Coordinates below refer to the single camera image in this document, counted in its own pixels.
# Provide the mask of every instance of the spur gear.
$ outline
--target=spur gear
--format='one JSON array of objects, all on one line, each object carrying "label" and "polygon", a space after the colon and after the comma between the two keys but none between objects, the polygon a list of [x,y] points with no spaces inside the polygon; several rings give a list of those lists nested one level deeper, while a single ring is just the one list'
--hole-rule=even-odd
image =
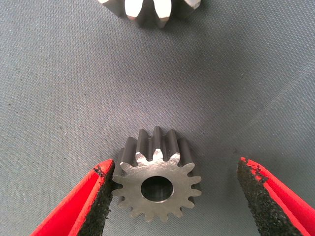
[{"label": "spur gear", "polygon": [[182,207],[193,208],[192,197],[201,195],[201,177],[194,176],[188,143],[185,138],[177,140],[174,130],[162,136],[155,127],[150,137],[141,129],[138,141],[127,139],[119,163],[113,181],[122,188],[113,195],[120,196],[120,208],[132,208],[132,217],[143,213],[147,222],[154,216],[166,222],[169,213],[182,217]]},{"label": "spur gear", "polygon": [[124,14],[136,25],[141,26],[146,18],[155,15],[159,28],[168,21],[171,11],[185,18],[200,6],[201,0],[98,0],[117,16]]}]

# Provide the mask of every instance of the gray fabric surface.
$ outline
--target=gray fabric surface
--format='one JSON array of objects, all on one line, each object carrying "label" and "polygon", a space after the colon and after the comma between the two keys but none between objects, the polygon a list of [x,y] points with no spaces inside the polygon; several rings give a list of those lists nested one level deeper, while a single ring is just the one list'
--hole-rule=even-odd
[{"label": "gray fabric surface", "polygon": [[258,235],[236,179],[260,162],[315,207],[315,3],[204,0],[164,30],[96,0],[0,3],[0,235],[26,236],[128,136],[187,137],[203,195],[167,224],[115,198],[104,235]]}]

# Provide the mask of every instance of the center hole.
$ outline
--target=center hole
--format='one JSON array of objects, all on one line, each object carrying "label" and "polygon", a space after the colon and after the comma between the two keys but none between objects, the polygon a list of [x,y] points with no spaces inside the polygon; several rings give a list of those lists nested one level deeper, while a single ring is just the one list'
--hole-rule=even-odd
[{"label": "center hole", "polygon": [[160,202],[168,199],[173,193],[172,183],[162,176],[153,176],[141,185],[143,197],[153,202]]}]

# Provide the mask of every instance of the metal surface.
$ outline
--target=metal surface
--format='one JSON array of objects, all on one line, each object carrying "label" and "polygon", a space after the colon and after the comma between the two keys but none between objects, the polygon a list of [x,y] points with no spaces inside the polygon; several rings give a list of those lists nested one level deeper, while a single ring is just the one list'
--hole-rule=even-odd
[{"label": "metal surface", "polygon": [[159,28],[163,28],[170,18],[171,11],[180,18],[189,16],[200,6],[201,0],[98,0],[117,16],[124,13],[137,26],[154,15]]},{"label": "metal surface", "polygon": [[150,222],[158,216],[163,222],[168,214],[182,217],[181,207],[193,208],[191,197],[201,195],[200,176],[194,176],[192,162],[185,138],[177,140],[174,130],[162,136],[159,127],[153,137],[141,129],[138,141],[129,137],[120,153],[113,181],[123,187],[113,191],[120,196],[120,208],[132,207],[131,216],[145,214]]}]

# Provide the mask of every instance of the textured rubber pad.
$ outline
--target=textured rubber pad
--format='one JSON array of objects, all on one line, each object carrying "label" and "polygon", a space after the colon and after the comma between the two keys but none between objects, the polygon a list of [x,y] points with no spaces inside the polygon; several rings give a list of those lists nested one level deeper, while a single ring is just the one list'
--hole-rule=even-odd
[{"label": "textured rubber pad", "polygon": [[112,199],[113,160],[96,165],[31,236],[102,235]]},{"label": "textured rubber pad", "polygon": [[262,236],[315,235],[315,210],[263,166],[241,158],[237,175]]}]

